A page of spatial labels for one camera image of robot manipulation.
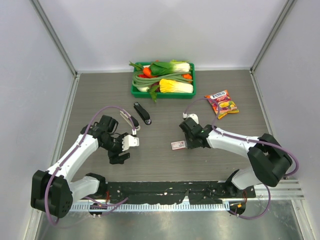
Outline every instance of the plastic vegetable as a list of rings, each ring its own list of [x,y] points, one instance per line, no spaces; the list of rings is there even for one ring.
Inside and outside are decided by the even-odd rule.
[[[190,74],[190,72],[177,72],[177,73],[171,73],[163,76],[158,76],[154,78],[145,78],[145,77],[139,77],[143,72],[142,71],[135,71],[133,73],[132,77],[132,85],[136,88],[140,87],[148,87],[152,84],[155,84],[159,82],[161,79],[169,79],[169,80],[175,80],[182,83],[188,83],[189,81],[192,82],[192,79],[185,79],[182,77],[182,74]]]
[[[149,77],[145,74],[139,74],[138,75],[139,78],[144,78],[144,79],[149,79]]]
[[[185,79],[192,79],[192,76],[190,74],[183,74],[182,77]]]
[[[150,86],[150,88],[152,88],[153,86],[158,86],[158,88],[155,90],[156,92],[160,92],[160,86],[159,86],[159,81],[158,82],[155,82],[154,84],[152,84]]]
[[[137,89],[140,91],[140,92],[148,92],[148,90],[150,89],[149,86],[142,86],[142,87],[137,87]]]
[[[156,103],[157,102],[157,89],[159,88],[159,84],[153,84],[148,90],[152,100]]]
[[[130,62],[129,66],[134,67],[137,71],[142,71],[144,69],[144,66],[141,63],[134,64],[133,62]]]
[[[178,61],[178,60],[175,60],[175,59],[172,59],[170,61],[170,63],[175,63],[175,64],[182,64],[182,63],[188,63],[189,61]]]
[[[142,72],[143,72],[144,75],[146,75],[148,78],[153,79],[153,78],[156,78],[156,77],[157,77],[157,76],[152,76],[152,75],[151,75],[151,70],[150,70],[149,67],[144,67],[143,70],[142,70]]]
[[[161,93],[186,93],[194,92],[194,86],[190,83],[184,83],[174,80],[161,79],[160,83]]]
[[[153,76],[161,76],[166,74],[189,72],[190,64],[187,62],[154,61],[149,68]]]

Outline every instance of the chip bag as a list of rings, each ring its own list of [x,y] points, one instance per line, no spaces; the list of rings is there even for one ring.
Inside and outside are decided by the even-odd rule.
[[[212,100],[215,100],[219,104],[220,113],[218,119],[222,119],[227,114],[236,114],[239,112],[235,102],[232,101],[229,96],[228,90],[224,90],[213,95],[206,95],[205,97],[211,104],[215,114],[218,114],[218,106]]]

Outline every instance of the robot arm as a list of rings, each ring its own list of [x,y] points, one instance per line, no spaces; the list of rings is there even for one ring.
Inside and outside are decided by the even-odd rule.
[[[60,163],[79,145],[87,126],[78,136],[73,146],[63,157],[47,171],[38,170],[32,177],[31,206],[45,211],[45,190],[48,181],[57,168],[52,186],[49,190],[48,206],[50,213],[58,218],[63,218],[70,210],[73,202],[88,195],[102,196],[106,192],[106,179],[94,173],[88,173],[84,178],[71,182],[74,175],[86,159],[98,148],[108,151],[111,164],[123,164],[130,158],[130,153],[124,153],[130,147],[139,146],[139,138],[128,133],[113,137],[113,129],[118,122],[110,116],[103,115],[100,122],[91,125],[80,147],[69,157],[68,161],[60,167]]]
[[[285,152],[271,146],[250,142],[250,140],[263,141],[280,146],[270,134],[265,133],[263,136],[257,137],[239,135],[220,128],[216,128],[217,131],[215,131],[211,125],[202,127],[195,114],[184,117],[185,120],[179,126],[184,132],[189,149],[199,147],[223,149],[250,161],[250,167],[235,171],[226,181],[229,184],[227,190],[231,195],[261,183],[275,187],[292,165],[291,158]],[[224,134],[247,139],[247,141],[231,138]]]

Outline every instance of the yellow vegetable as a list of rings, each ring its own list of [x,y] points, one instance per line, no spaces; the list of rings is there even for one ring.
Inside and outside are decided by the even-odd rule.
[[[161,79],[160,80],[160,92],[161,93],[187,93],[194,92],[194,86],[190,83],[184,83],[174,80]]]

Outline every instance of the white label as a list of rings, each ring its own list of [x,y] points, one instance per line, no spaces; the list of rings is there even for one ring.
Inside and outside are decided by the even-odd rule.
[[[185,149],[186,142],[185,141],[175,141],[171,143],[172,150]]]
[[[211,99],[216,99],[216,98],[219,98],[221,96],[224,96],[224,95],[227,95],[227,93],[225,91],[221,91],[221,92],[218,92],[216,94],[213,94],[210,96]]]

